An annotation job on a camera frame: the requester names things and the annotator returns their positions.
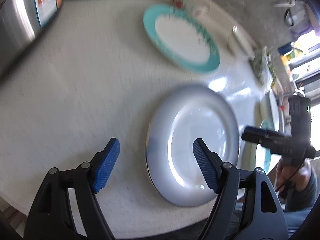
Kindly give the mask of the right forearm grey sleeve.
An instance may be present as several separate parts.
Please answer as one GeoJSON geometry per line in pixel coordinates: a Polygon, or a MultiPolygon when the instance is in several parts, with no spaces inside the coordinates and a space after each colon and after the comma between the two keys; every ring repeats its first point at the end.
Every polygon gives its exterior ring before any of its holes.
{"type": "Polygon", "coordinates": [[[294,190],[291,197],[286,201],[285,211],[297,212],[310,210],[318,197],[318,183],[317,176],[311,170],[311,177],[303,191],[294,190]]]}

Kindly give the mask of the person's right hand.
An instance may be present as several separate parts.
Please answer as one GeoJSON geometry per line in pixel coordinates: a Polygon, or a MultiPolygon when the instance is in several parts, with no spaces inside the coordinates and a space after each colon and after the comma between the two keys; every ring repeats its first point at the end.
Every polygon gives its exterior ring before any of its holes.
{"type": "Polygon", "coordinates": [[[309,159],[305,159],[299,169],[294,166],[284,166],[282,160],[280,160],[277,165],[276,180],[274,184],[276,192],[282,192],[287,181],[290,181],[295,185],[296,191],[303,191],[310,181],[311,174],[312,168],[309,159]]]}

